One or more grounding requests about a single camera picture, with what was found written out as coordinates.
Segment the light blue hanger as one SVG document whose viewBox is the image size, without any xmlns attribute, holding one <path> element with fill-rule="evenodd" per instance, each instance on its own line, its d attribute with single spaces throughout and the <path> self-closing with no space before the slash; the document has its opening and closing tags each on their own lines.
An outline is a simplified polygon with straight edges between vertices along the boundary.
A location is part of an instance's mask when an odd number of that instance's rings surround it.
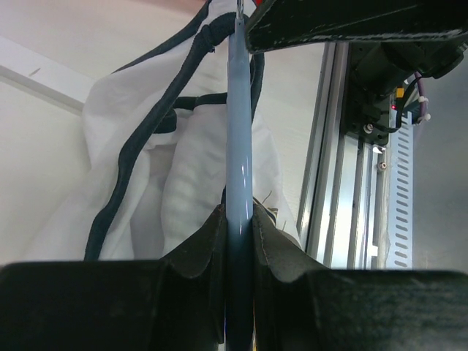
<svg viewBox="0 0 468 351">
<path fill-rule="evenodd" d="M 227 63 L 227 297 L 226 350 L 253 348 L 252 111 L 244 2 L 236 2 Z"/>
</svg>

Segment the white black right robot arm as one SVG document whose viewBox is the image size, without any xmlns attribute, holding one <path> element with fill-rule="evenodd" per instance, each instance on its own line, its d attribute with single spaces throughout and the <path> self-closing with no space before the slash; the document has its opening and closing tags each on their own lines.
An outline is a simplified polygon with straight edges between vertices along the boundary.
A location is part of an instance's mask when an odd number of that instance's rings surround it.
<svg viewBox="0 0 468 351">
<path fill-rule="evenodd" d="M 467 49 L 465 1 L 264 1 L 246 25 L 251 53 L 346 42 L 342 131 L 385 145 L 422 78 L 453 70 Z"/>
</svg>

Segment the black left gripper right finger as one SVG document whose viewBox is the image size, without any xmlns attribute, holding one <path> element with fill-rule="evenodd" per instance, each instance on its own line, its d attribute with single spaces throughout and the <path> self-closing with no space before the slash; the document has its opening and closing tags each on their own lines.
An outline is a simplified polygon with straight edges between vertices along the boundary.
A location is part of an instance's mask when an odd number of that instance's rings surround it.
<svg viewBox="0 0 468 351">
<path fill-rule="evenodd" d="M 467 275 L 321 265 L 254 207 L 259 350 L 465 350 Z"/>
</svg>

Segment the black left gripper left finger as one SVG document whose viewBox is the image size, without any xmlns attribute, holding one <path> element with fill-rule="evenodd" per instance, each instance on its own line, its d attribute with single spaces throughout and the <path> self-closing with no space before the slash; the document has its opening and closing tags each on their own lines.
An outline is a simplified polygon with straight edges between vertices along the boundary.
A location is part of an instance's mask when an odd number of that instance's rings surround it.
<svg viewBox="0 0 468 351">
<path fill-rule="evenodd" d="M 224 341 L 227 221 L 218 205 L 159 260 L 1 269 L 3 350 L 216 350 Z"/>
</svg>

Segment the white printed tank top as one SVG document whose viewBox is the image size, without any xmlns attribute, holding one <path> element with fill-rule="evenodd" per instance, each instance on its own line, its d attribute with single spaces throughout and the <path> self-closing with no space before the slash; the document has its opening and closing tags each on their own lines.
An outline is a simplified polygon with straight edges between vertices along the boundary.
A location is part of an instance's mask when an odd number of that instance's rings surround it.
<svg viewBox="0 0 468 351">
<path fill-rule="evenodd" d="M 92 87 L 91 169 L 24 260 L 143 260 L 201 228 L 226 180 L 227 96 L 197 84 L 233 32 L 233 1 L 207 1 L 179 32 Z"/>
</svg>

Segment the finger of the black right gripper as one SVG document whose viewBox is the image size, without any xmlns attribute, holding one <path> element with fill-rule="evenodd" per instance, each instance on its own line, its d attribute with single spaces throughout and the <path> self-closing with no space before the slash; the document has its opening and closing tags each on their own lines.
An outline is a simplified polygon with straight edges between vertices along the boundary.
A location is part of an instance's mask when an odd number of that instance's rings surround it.
<svg viewBox="0 0 468 351">
<path fill-rule="evenodd" d="M 466 34 L 466 1 L 263 1 L 245 38 L 250 53 L 263 53 L 318 42 L 443 41 Z"/>
</svg>

